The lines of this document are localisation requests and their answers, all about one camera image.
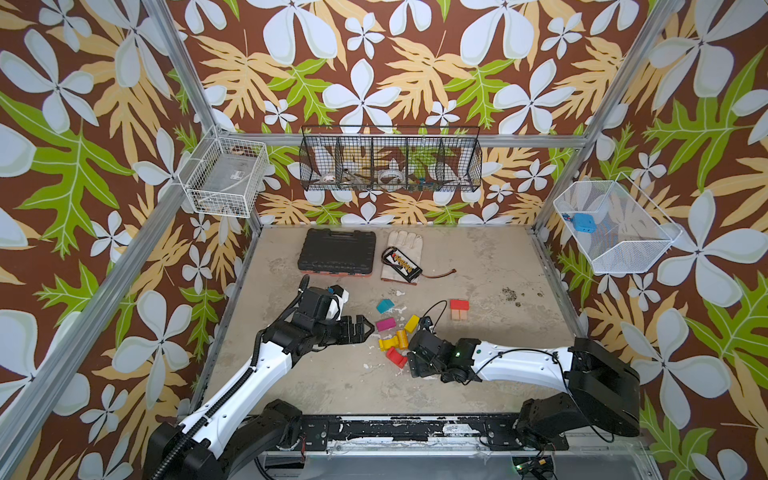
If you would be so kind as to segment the red rectangular wood block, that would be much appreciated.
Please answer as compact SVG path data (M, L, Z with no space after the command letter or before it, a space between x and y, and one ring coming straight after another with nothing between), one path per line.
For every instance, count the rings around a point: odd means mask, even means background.
M468 311L470 309L470 303L468 300L451 299L449 308L457 311Z

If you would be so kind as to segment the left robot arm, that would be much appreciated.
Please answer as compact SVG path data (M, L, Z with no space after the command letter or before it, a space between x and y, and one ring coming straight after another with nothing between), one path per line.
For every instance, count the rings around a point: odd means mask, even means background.
M288 306L255 338L249 360L196 411L151 435L145 479L228 479L263 451L298 444L291 432L302 413L276 401L251 415L266 393L299 360L330 346L364 343L375 331L363 315L344 314L349 293L338 285L303 282Z

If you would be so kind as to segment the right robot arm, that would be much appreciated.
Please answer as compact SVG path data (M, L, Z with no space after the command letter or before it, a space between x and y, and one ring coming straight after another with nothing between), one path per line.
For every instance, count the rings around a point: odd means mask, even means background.
M565 433L590 428L610 443L640 434L640 375L594 340L570 347L509 347L461 338L441 339L429 319L409 340L408 365L415 378L437 376L444 383L510 381L556 391L523 403L511 435L524 448L556 447Z

